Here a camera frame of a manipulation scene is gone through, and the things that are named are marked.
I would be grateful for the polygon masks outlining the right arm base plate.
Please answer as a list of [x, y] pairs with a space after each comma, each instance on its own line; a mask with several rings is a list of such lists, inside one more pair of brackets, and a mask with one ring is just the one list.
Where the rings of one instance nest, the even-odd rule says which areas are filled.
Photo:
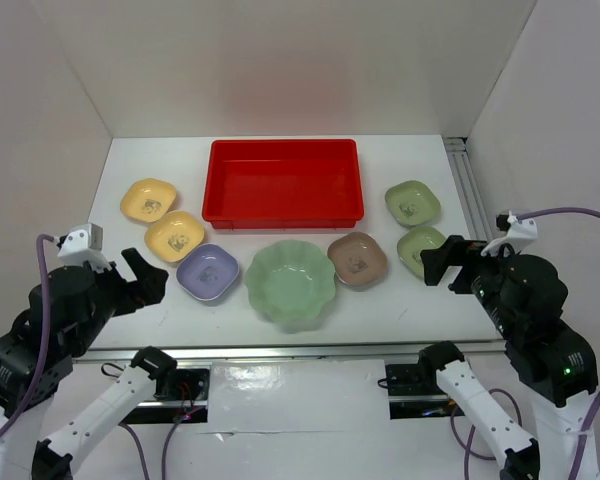
[[386, 364], [377, 385], [388, 395], [391, 420], [449, 417], [456, 407], [417, 364]]

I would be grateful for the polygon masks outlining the large green scalloped bowl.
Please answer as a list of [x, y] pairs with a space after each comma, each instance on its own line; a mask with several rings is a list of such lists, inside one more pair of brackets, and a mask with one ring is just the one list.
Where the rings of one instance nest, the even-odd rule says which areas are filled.
[[283, 328], [317, 321], [336, 297], [335, 267], [317, 245], [280, 240], [259, 250], [244, 276], [253, 310]]

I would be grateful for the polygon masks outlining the purple square panda plate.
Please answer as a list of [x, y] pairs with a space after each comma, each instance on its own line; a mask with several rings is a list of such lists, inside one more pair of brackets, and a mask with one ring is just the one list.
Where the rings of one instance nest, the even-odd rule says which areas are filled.
[[176, 280], [193, 298], [209, 302], [220, 298], [239, 273], [239, 263], [234, 256], [216, 244], [205, 243], [180, 262]]

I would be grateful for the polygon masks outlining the yellow square panda plate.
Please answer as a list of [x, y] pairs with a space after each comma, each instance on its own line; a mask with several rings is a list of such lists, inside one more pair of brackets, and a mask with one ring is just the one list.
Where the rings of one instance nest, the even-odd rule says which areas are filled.
[[177, 263], [205, 238], [203, 225], [185, 211], [171, 211], [153, 223], [144, 235], [149, 250], [167, 263]]
[[176, 197], [177, 190], [171, 183], [146, 178], [130, 186], [120, 202], [120, 211], [132, 220], [154, 223], [169, 211]]

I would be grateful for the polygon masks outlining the green square panda plate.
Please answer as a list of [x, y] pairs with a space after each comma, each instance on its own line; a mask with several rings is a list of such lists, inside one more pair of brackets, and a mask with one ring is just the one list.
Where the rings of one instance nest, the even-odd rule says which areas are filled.
[[418, 278], [424, 278], [421, 259], [423, 250], [441, 247], [447, 237], [431, 226], [418, 226], [403, 235], [397, 243], [397, 253], [401, 262]]
[[390, 187], [384, 196], [388, 211], [404, 227], [414, 227], [436, 219], [441, 203], [423, 182], [409, 180]]

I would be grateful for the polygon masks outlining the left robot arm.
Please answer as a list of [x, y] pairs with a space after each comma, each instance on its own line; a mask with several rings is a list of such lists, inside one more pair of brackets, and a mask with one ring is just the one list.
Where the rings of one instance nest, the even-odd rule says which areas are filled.
[[129, 248], [122, 256], [135, 275], [115, 263], [101, 271], [88, 263], [48, 270], [29, 307], [0, 337], [0, 479], [69, 479], [95, 446], [149, 394], [176, 390], [176, 361], [155, 347], [133, 357], [120, 379], [76, 418], [46, 438], [41, 427], [60, 383], [73, 371], [113, 317], [159, 304], [168, 274]]

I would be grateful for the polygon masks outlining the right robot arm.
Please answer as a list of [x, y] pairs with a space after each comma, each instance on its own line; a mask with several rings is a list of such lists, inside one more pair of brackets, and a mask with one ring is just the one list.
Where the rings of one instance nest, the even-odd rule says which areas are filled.
[[420, 351], [418, 384], [455, 401], [491, 449], [500, 478], [597, 479], [593, 420], [600, 381], [592, 347], [561, 318], [568, 289], [549, 261], [509, 244], [495, 254], [485, 246], [452, 235], [423, 250], [424, 281], [436, 286], [448, 268], [458, 268], [449, 289], [473, 295], [502, 336], [506, 357], [529, 390], [536, 432], [504, 411], [450, 341]]

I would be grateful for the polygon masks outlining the brown square panda plate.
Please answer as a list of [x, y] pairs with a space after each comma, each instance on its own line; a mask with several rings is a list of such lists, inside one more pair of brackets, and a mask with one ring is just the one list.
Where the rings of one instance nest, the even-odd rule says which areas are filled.
[[349, 233], [327, 249], [338, 279], [355, 289], [367, 289], [382, 281], [389, 269], [387, 255], [379, 244], [363, 232]]

